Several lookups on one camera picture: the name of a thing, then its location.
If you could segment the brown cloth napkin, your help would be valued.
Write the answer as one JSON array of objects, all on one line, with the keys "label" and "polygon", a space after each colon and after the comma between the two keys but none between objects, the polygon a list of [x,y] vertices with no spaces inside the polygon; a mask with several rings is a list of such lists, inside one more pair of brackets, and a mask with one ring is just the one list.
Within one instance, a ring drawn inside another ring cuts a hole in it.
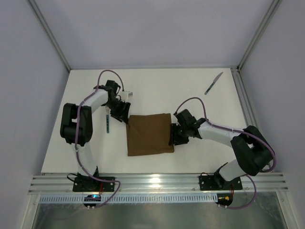
[{"label": "brown cloth napkin", "polygon": [[126,125],[128,156],[173,153],[171,114],[131,115]]}]

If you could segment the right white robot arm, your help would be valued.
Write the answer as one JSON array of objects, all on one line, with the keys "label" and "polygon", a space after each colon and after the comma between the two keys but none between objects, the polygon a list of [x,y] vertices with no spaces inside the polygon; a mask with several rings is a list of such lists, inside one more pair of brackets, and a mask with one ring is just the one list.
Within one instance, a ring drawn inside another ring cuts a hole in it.
[{"label": "right white robot arm", "polygon": [[184,109],[175,112],[177,123],[171,124],[169,145],[189,143],[190,138],[212,140],[230,147],[235,160],[225,163],[202,181],[203,190],[227,190],[241,176],[256,176],[269,164],[274,154],[260,131],[254,126],[233,130],[209,122],[205,118],[196,119]]}]

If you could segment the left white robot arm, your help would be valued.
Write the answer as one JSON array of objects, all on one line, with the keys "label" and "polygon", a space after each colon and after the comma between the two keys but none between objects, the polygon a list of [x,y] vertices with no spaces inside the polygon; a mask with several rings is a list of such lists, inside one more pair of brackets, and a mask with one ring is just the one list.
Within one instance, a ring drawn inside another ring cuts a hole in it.
[{"label": "left white robot arm", "polygon": [[110,116],[119,122],[128,123],[131,104],[117,98],[121,87],[108,80],[106,85],[97,85],[81,103],[66,103],[63,107],[60,135],[73,147],[78,163],[78,173],[73,181],[74,192],[95,191],[101,184],[112,183],[113,178],[101,178],[94,162],[90,140],[93,136],[93,113],[102,106],[109,108]]}]

